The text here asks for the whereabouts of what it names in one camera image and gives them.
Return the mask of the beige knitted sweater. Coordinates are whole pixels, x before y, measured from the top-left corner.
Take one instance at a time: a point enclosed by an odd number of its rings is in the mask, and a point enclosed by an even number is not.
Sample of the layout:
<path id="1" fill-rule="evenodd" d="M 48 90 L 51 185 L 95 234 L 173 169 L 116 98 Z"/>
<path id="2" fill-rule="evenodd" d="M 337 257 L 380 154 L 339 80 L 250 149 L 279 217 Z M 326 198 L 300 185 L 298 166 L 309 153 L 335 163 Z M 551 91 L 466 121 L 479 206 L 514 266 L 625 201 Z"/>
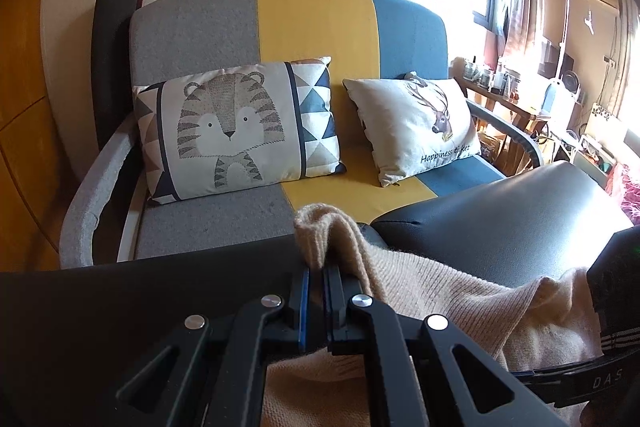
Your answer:
<path id="1" fill-rule="evenodd" d="M 431 332 L 461 329 L 508 371 L 543 369 L 601 355 L 600 324 L 587 273 L 538 277 L 517 288 L 487 282 L 443 263 L 373 245 L 352 217 L 312 204 L 294 216 L 296 243 L 314 271 L 337 250 L 365 294 Z M 265 426 L 367 426 L 363 361 L 321 349 L 269 366 Z"/>

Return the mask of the pink ruffled bedspread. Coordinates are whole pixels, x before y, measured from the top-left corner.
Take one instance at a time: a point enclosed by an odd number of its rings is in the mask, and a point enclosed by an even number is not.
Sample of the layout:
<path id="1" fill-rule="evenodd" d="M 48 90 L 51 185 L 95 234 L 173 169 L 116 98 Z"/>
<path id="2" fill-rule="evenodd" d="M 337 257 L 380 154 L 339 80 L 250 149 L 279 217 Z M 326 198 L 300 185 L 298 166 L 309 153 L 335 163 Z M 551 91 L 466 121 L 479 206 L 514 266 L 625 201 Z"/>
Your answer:
<path id="1" fill-rule="evenodd" d="M 637 170 L 623 165 L 622 170 L 623 199 L 620 208 L 634 225 L 640 225 L 640 182 Z"/>

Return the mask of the wooden side table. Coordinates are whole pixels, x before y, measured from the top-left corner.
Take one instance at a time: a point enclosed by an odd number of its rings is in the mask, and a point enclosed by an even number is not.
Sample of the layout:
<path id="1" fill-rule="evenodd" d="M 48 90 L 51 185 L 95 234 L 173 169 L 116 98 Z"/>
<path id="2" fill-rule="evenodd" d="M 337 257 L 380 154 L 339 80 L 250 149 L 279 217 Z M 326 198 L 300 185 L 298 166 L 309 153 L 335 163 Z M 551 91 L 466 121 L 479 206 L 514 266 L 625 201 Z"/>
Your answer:
<path id="1" fill-rule="evenodd" d="M 463 78 L 456 79 L 468 102 L 477 131 L 493 127 L 503 134 L 501 148 L 491 163 L 505 176 L 516 176 L 523 170 L 544 165 L 537 136 L 550 117 L 536 110 L 524 109 L 502 95 Z"/>

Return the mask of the small desk fan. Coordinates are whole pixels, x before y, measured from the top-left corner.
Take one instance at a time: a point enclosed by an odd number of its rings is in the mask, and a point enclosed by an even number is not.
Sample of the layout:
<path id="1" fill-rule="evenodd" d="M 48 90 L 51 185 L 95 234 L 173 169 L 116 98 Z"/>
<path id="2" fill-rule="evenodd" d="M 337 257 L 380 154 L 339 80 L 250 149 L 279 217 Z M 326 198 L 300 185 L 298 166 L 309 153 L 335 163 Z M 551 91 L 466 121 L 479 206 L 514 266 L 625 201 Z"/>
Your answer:
<path id="1" fill-rule="evenodd" d="M 578 95 L 580 91 L 580 81 L 576 74 L 572 70 L 568 72 L 564 72 L 561 77 L 562 83 L 564 84 L 565 89 L 571 94 Z"/>

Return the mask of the tiger print cushion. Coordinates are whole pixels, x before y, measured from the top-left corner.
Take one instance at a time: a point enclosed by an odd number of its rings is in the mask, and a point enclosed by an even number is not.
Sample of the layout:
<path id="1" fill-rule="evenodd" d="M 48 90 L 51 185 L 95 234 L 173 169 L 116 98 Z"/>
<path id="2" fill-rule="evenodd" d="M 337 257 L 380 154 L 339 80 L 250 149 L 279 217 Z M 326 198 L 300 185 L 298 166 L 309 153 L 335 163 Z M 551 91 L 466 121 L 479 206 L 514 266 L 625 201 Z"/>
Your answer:
<path id="1" fill-rule="evenodd" d="M 160 205 L 342 173 L 327 56 L 137 86 L 146 184 Z"/>

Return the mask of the deer print cushion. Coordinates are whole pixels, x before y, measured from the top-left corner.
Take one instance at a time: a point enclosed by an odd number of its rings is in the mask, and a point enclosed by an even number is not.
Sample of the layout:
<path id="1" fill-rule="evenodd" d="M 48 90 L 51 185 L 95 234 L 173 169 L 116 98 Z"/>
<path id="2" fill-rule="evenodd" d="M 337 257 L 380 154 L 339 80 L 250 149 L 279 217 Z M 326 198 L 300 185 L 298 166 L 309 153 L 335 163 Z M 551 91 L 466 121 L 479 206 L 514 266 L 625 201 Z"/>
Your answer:
<path id="1" fill-rule="evenodd" d="M 468 101 L 457 81 L 345 79 L 372 147 L 382 187 L 480 153 Z"/>

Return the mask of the grey yellow blue sofa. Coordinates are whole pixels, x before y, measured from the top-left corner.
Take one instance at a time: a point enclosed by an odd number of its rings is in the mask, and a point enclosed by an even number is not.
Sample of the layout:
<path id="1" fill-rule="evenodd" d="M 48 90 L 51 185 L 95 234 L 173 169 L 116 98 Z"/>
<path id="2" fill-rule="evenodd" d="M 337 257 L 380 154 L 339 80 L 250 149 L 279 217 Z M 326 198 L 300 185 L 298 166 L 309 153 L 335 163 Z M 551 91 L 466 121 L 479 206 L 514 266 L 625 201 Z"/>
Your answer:
<path id="1" fill-rule="evenodd" d="M 444 22 L 407 0 L 96 0 L 91 81 L 100 151 L 65 269 L 271 239 L 314 202 L 367 223 L 501 179 Z"/>

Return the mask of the white floor lamp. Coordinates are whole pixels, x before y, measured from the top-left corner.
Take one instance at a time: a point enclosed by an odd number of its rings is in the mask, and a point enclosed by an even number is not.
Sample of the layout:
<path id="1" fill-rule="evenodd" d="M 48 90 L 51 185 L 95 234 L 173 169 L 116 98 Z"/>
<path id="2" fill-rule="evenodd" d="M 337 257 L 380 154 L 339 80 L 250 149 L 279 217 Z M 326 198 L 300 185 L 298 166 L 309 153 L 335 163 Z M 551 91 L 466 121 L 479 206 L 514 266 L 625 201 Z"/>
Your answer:
<path id="1" fill-rule="evenodd" d="M 559 56 L 558 56 L 558 62 L 556 63 L 556 69 L 555 69 L 555 75 L 554 75 L 555 80 L 560 80 L 562 76 L 562 68 L 565 60 L 569 27 L 570 27 L 570 0 L 564 0 L 562 37 L 559 44 Z"/>

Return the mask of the white wall hanger hook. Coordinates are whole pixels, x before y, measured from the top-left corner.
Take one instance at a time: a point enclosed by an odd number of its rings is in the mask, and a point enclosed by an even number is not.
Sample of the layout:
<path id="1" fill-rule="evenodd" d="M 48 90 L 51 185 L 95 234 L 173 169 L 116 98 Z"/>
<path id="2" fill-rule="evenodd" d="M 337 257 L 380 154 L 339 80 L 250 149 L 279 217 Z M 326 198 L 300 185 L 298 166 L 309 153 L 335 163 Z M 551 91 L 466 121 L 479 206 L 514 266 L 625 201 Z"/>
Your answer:
<path id="1" fill-rule="evenodd" d="M 584 18 L 584 24 L 588 28 L 590 35 L 594 35 L 594 27 L 593 27 L 593 14 L 592 11 L 589 10 L 587 16 Z"/>

